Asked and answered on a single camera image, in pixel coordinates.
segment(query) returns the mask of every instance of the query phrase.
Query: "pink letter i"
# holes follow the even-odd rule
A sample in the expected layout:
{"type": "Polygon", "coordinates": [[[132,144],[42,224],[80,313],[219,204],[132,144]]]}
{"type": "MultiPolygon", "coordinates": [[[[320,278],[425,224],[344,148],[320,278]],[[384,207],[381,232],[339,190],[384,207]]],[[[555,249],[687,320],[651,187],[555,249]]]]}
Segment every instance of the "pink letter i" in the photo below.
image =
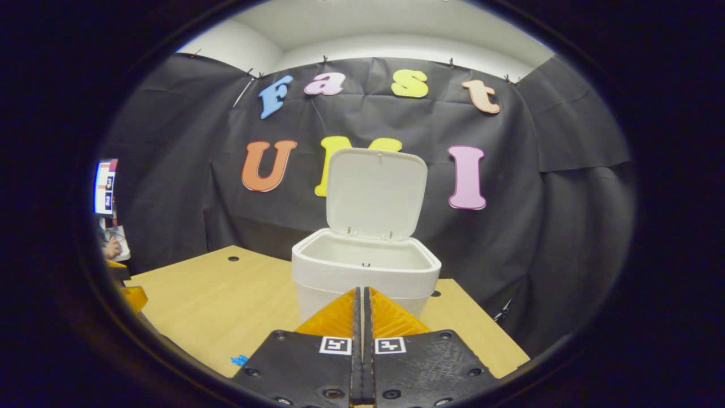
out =
{"type": "Polygon", "coordinates": [[[453,208],[481,210],[486,206],[479,181],[479,160],[484,151],[471,146],[451,146],[448,153],[455,160],[455,192],[448,203],[453,208]]]}

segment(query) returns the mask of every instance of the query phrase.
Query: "foam letter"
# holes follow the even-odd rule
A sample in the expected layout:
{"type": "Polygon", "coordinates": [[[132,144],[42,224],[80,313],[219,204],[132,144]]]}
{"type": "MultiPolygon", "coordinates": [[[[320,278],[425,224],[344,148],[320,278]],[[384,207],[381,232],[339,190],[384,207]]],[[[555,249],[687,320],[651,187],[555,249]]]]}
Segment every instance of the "foam letter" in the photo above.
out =
{"type": "Polygon", "coordinates": [[[422,98],[428,94],[428,77],[421,71],[397,70],[393,74],[395,81],[391,88],[400,97],[422,98]]]}
{"type": "Polygon", "coordinates": [[[342,92],[342,83],[345,81],[345,74],[342,73],[321,73],[315,76],[315,82],[309,83],[305,88],[305,94],[336,95],[342,92]]]}
{"type": "Polygon", "coordinates": [[[468,88],[471,91],[471,101],[478,109],[487,113],[498,113],[501,111],[499,105],[491,103],[489,99],[489,95],[495,95],[496,91],[493,88],[485,86],[484,82],[480,79],[464,82],[463,88],[468,88]]]}
{"type": "Polygon", "coordinates": [[[274,159],[274,166],[269,176],[260,177],[259,169],[262,162],[262,155],[268,149],[268,142],[252,142],[246,146],[246,161],[241,170],[241,182],[251,191],[267,192],[277,187],[282,182],[284,171],[287,168],[289,153],[297,146],[294,140],[280,140],[274,144],[277,149],[277,156],[274,159]]]}
{"type": "Polygon", "coordinates": [[[455,192],[448,203],[453,208],[481,210],[486,206],[479,181],[479,160],[484,151],[471,146],[451,146],[448,153],[455,160],[455,192]]]}
{"type": "Polygon", "coordinates": [[[285,84],[290,82],[292,82],[292,76],[287,75],[260,92],[260,97],[262,98],[261,119],[272,115],[277,109],[282,107],[282,101],[277,100],[277,98],[287,96],[287,85],[285,84]]]}
{"type": "MultiPolygon", "coordinates": [[[[349,149],[352,147],[350,140],[345,136],[327,136],[320,142],[325,148],[325,165],[322,168],[322,180],[320,185],[315,187],[315,194],[320,197],[327,197],[327,177],[330,171],[330,157],[340,149],[349,149]]],[[[399,152],[403,148],[403,143],[396,139],[380,137],[370,143],[368,149],[387,150],[389,152],[399,152]]]]}

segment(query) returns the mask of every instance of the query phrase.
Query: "white wall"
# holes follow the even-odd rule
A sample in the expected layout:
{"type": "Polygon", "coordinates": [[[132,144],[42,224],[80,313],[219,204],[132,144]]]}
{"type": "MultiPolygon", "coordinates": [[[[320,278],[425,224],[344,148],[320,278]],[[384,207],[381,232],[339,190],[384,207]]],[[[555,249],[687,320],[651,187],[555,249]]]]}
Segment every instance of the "white wall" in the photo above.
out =
{"type": "Polygon", "coordinates": [[[512,81],[523,78],[535,67],[490,49],[442,38],[410,35],[356,36],[324,41],[294,49],[282,55],[273,71],[329,60],[358,57],[415,58],[479,70],[512,81]]]}
{"type": "Polygon", "coordinates": [[[213,58],[240,70],[254,68],[252,75],[272,73],[282,49],[253,28],[226,20],[191,40],[177,52],[213,58]]]}

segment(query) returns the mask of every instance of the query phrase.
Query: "orange gripper pad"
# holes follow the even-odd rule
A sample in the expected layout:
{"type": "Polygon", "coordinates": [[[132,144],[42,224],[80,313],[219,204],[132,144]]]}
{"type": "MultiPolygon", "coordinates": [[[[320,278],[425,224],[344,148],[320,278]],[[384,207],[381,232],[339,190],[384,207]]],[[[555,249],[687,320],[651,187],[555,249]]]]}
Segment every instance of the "orange gripper pad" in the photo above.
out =
{"type": "Polygon", "coordinates": [[[373,320],[373,338],[419,335],[431,332],[413,314],[373,288],[370,288],[370,310],[373,320]]]}
{"type": "Polygon", "coordinates": [[[354,318],[355,289],[352,289],[323,307],[295,331],[306,335],[351,338],[354,318]]]}

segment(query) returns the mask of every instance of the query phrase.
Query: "person's hand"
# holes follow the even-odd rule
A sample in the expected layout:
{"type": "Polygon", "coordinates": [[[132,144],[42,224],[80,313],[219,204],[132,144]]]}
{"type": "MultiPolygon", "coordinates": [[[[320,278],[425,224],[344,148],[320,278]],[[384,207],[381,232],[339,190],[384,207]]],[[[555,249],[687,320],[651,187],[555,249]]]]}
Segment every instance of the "person's hand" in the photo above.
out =
{"type": "Polygon", "coordinates": [[[111,237],[106,246],[103,247],[103,256],[106,259],[113,259],[121,254],[121,244],[118,243],[116,237],[111,237]]]}

